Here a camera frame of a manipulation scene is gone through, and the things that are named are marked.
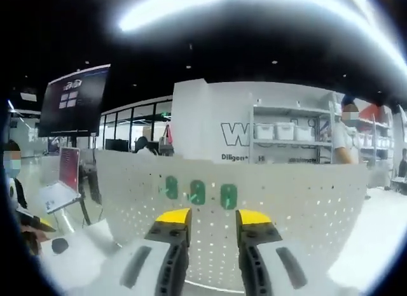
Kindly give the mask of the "person's left hand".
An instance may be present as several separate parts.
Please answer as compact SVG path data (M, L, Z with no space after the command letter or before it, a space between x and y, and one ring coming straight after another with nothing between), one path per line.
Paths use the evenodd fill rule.
M41 245L35 232L23 231L22 238L31 255L38 256L41 253Z

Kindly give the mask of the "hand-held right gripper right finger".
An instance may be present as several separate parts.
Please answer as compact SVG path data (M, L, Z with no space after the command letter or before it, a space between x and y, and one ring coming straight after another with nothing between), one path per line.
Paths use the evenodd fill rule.
M236 210L238 265L246 295L336 295L321 263L282 238L258 211Z

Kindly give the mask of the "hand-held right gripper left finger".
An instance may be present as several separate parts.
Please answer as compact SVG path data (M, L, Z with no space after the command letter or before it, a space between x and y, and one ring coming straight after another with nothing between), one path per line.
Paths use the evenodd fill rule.
M92 295L181 295L189 267L190 208L167 211L122 246L92 282Z

